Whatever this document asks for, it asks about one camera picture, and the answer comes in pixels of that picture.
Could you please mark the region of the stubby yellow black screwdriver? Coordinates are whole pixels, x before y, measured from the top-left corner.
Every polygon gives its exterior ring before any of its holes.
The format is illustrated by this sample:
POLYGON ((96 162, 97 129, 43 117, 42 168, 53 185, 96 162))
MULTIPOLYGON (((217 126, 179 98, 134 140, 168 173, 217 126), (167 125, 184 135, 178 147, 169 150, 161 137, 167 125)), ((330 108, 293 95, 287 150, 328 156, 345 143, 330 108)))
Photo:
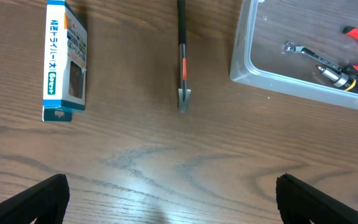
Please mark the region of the stubby yellow black screwdriver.
POLYGON ((322 75, 332 81, 332 84, 336 88, 358 94, 358 75, 348 75, 343 72, 338 73, 329 67, 317 66, 317 68, 322 75))

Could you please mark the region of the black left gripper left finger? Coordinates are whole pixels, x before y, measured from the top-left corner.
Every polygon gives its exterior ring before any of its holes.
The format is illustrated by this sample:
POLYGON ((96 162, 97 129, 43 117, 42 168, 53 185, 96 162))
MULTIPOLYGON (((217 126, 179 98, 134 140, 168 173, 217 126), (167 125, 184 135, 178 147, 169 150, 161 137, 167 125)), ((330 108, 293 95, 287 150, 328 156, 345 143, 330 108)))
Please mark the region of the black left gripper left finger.
POLYGON ((63 223, 70 199, 64 174, 55 174, 0 203, 0 223, 63 223))

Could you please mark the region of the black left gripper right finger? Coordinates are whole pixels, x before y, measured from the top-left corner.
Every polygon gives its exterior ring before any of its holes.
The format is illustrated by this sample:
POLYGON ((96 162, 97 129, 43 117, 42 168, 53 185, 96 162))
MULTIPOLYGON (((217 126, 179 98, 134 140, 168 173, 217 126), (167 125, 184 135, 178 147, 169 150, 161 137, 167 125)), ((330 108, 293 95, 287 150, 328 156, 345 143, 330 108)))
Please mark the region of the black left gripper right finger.
POLYGON ((358 211, 290 174, 276 181, 276 202, 284 224, 358 224, 358 211))

